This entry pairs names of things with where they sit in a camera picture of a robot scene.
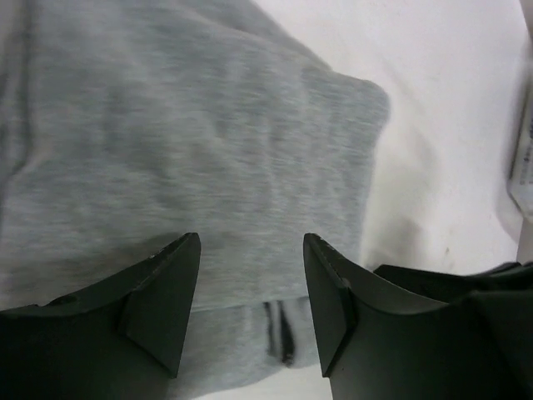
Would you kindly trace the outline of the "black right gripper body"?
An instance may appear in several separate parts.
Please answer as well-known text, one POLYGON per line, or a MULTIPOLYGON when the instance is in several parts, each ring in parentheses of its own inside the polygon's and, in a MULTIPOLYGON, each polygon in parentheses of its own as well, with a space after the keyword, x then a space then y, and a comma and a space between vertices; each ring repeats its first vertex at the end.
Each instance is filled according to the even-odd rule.
POLYGON ((473 292, 532 289, 532 262, 506 262, 473 275, 454 275, 381 265, 374 273, 409 292, 450 303, 473 292))

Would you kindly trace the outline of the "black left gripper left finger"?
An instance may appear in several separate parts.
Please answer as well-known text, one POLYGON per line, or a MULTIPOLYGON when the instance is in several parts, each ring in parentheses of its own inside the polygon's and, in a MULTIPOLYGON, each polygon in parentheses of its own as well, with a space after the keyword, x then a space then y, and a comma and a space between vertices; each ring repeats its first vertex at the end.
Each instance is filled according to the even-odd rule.
POLYGON ((201 241, 43 305, 1 313, 4 399, 163 399, 177 376, 201 241))

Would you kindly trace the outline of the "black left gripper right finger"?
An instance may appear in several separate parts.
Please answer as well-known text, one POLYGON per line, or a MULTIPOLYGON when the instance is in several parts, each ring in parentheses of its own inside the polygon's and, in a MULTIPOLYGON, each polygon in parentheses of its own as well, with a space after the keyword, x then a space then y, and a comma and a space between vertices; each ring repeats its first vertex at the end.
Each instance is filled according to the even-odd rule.
POLYGON ((303 241, 322 374, 336 399, 529 399, 532 304, 473 292, 441 302, 303 241))

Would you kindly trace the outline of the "grey tank top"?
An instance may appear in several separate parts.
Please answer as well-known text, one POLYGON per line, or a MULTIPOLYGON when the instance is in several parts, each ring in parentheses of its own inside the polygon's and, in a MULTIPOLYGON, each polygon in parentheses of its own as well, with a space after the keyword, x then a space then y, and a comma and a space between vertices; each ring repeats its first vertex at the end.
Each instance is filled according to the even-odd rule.
POLYGON ((306 233, 360 257, 389 99, 249 1, 1 4, 1 304, 184 233, 202 257, 170 399, 317 363, 306 233))

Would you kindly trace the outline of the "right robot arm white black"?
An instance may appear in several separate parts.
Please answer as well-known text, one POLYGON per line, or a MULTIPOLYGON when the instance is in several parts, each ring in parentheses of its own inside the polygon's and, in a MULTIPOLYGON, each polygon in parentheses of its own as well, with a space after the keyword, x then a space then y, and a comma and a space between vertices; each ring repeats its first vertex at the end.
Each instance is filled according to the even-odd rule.
MULTIPOLYGON (((532 83, 527 85, 520 133, 512 162, 508 193, 525 220, 532 220, 532 83)), ((375 274, 405 290, 451 303, 470 293, 496 293, 519 304, 532 304, 532 261, 508 262, 474 275, 451 275, 392 265, 381 265, 375 274)))

